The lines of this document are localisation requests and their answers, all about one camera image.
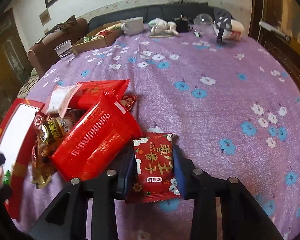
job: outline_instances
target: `small red snack packet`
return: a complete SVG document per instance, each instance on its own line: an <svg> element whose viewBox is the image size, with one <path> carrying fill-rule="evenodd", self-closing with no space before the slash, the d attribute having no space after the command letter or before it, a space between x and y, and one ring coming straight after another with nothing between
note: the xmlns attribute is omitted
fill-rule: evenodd
<svg viewBox="0 0 300 240"><path fill-rule="evenodd" d="M127 108L127 110L130 112L131 109L133 108L134 106L134 103L136 102L137 100L137 96L123 96L121 98L121 105L123 105L125 108Z"/></svg>
<svg viewBox="0 0 300 240"><path fill-rule="evenodd" d="M180 197L172 171L175 134L147 133L146 136L133 140L138 175L127 203Z"/></svg>
<svg viewBox="0 0 300 240"><path fill-rule="evenodd" d="M103 91L111 92L114 90L116 98L121 100L129 82L129 79L79 82L78 84L81 84L81 87L71 98L68 107L88 110L90 107L98 103Z"/></svg>
<svg viewBox="0 0 300 240"><path fill-rule="evenodd" d="M113 93L104 92L50 159L65 180L92 179L106 168L128 141L141 135L133 116Z"/></svg>

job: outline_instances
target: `metal screw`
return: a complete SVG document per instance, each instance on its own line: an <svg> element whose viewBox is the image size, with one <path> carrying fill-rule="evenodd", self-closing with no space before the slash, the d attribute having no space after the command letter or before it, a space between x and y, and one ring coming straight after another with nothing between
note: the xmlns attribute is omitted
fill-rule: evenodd
<svg viewBox="0 0 300 240"><path fill-rule="evenodd" d="M229 181L233 184L237 184L238 183L238 179L236 177L230 177Z"/></svg>
<svg viewBox="0 0 300 240"><path fill-rule="evenodd" d="M80 179L79 178L74 178L74 179L71 179L71 184L72 185L76 185L80 182Z"/></svg>
<svg viewBox="0 0 300 240"><path fill-rule="evenodd" d="M202 171L201 169L194 169L194 170L193 170L193 173L194 173L195 175L201 175L201 174L203 173L203 171Z"/></svg>
<svg viewBox="0 0 300 240"><path fill-rule="evenodd" d="M116 174L115 170L109 170L109 171L107 171L107 175L108 176L114 176L115 174Z"/></svg>

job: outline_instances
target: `white ceramic mug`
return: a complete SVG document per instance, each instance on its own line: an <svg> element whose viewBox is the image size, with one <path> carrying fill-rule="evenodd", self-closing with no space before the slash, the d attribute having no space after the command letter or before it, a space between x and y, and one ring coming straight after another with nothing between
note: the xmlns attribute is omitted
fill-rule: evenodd
<svg viewBox="0 0 300 240"><path fill-rule="evenodd" d="M135 17L121 22L121 30L126 35L133 36L143 32L143 17Z"/></svg>

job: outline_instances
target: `purple tablecloth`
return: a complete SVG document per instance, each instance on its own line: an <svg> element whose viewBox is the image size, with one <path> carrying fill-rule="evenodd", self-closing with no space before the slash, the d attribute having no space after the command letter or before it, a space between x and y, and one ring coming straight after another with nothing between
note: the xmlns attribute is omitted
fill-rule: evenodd
<svg viewBox="0 0 300 240"><path fill-rule="evenodd" d="M127 92L138 95L133 114L143 131L176 133L196 167L239 178L282 236L292 239L300 231L300 93L292 78L250 38L219 47L214 35L148 34L121 36L69 64L59 61L28 98L44 102L57 83L129 78ZM20 229L30 229L62 183L55 174L37 190L28 175ZM181 199L116 201L119 239L138 239L140 232L151 239L188 239L192 210L193 201Z"/></svg>

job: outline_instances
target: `blue flower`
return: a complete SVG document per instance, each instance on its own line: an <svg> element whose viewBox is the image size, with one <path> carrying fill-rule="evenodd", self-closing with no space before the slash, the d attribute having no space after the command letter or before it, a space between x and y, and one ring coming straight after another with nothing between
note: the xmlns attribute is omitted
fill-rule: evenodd
<svg viewBox="0 0 300 240"><path fill-rule="evenodd" d="M242 80L242 81L245 81L245 80L247 80L247 76L245 75L245 74L243 74L243 73L238 73L238 78L240 79L240 80Z"/></svg>
<svg viewBox="0 0 300 240"><path fill-rule="evenodd" d="M121 41L117 41L117 44L119 45L119 46L121 46L121 47L127 47L127 45L126 44L124 44L123 42L121 42Z"/></svg>
<svg viewBox="0 0 300 240"><path fill-rule="evenodd" d="M287 130L284 127L278 129L278 138L282 142L287 139Z"/></svg>
<svg viewBox="0 0 300 240"><path fill-rule="evenodd" d="M296 211L296 218L300 217L300 207L298 207L297 211Z"/></svg>
<svg viewBox="0 0 300 240"><path fill-rule="evenodd" d="M252 123L245 121L241 125L242 132L248 136L255 135L257 133L257 129L253 126Z"/></svg>
<svg viewBox="0 0 300 240"><path fill-rule="evenodd" d="M147 59L146 60L147 63L151 64L151 65L155 65L156 62L154 60L151 60L151 59Z"/></svg>
<svg viewBox="0 0 300 240"><path fill-rule="evenodd" d="M130 62L130 63L135 63L137 60L135 57L128 57L127 60Z"/></svg>
<svg viewBox="0 0 300 240"><path fill-rule="evenodd" d="M207 92L206 90L202 90L199 88L196 88L195 90L193 90L191 92L191 94L195 97L195 98L205 98L207 96Z"/></svg>
<svg viewBox="0 0 300 240"><path fill-rule="evenodd" d="M226 152L227 155L234 155L236 146L232 143L232 140L223 138L219 141L219 145L222 152Z"/></svg>
<svg viewBox="0 0 300 240"><path fill-rule="evenodd" d="M210 46L204 46L204 45L202 45L202 46L195 45L194 47L196 49L208 49L208 48L210 48Z"/></svg>
<svg viewBox="0 0 300 240"><path fill-rule="evenodd" d="M261 206L263 203L263 196L261 194L258 194L254 197L256 199L256 201L259 203L259 205Z"/></svg>
<svg viewBox="0 0 300 240"><path fill-rule="evenodd" d="M170 63L169 62L159 62L156 67L160 68L160 69L168 68L168 67L170 67Z"/></svg>
<svg viewBox="0 0 300 240"><path fill-rule="evenodd" d="M160 201L159 205L162 211L171 212L178 209L179 203L180 200L178 198L173 198L166 201Z"/></svg>
<svg viewBox="0 0 300 240"><path fill-rule="evenodd" d="M286 175L286 184L291 186L297 182L298 174L293 171L289 171Z"/></svg>
<svg viewBox="0 0 300 240"><path fill-rule="evenodd" d="M266 212L268 217L271 217L275 211L275 202L274 200L270 200L267 203L262 205L263 210Z"/></svg>
<svg viewBox="0 0 300 240"><path fill-rule="evenodd" d="M175 82L174 86L181 91L185 91L189 89L189 86L183 81Z"/></svg>
<svg viewBox="0 0 300 240"><path fill-rule="evenodd" d="M271 136L275 136L277 134L277 129L273 126L271 126L269 129L268 129L268 132Z"/></svg>
<svg viewBox="0 0 300 240"><path fill-rule="evenodd" d="M89 72L90 72L90 70L85 70L85 71L83 71L82 73L81 73L81 75L83 76L83 77L85 77L85 76L87 76L88 74L89 74Z"/></svg>

